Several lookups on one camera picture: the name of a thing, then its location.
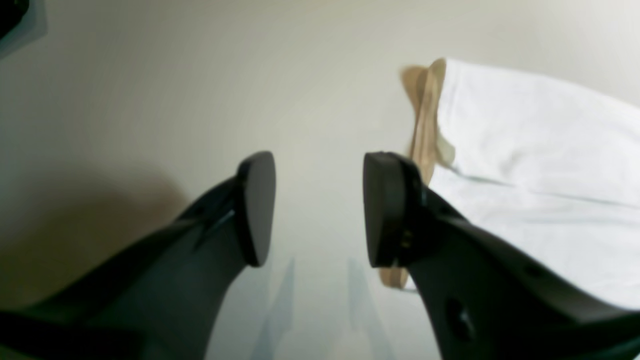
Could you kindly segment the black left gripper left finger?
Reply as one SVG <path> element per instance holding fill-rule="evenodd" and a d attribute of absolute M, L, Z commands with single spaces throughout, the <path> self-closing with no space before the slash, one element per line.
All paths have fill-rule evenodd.
<path fill-rule="evenodd" d="M 276 188 L 273 153 L 246 157 L 170 224 L 2 311 L 1 346 L 36 360 L 203 360 L 228 289 L 267 260 Z"/>

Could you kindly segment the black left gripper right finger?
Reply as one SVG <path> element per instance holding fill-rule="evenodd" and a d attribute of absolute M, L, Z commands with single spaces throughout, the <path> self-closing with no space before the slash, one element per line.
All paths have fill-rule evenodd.
<path fill-rule="evenodd" d="M 474 225 L 393 152 L 363 158 L 373 268 L 406 269 L 444 360 L 633 360 L 640 317 Z"/>

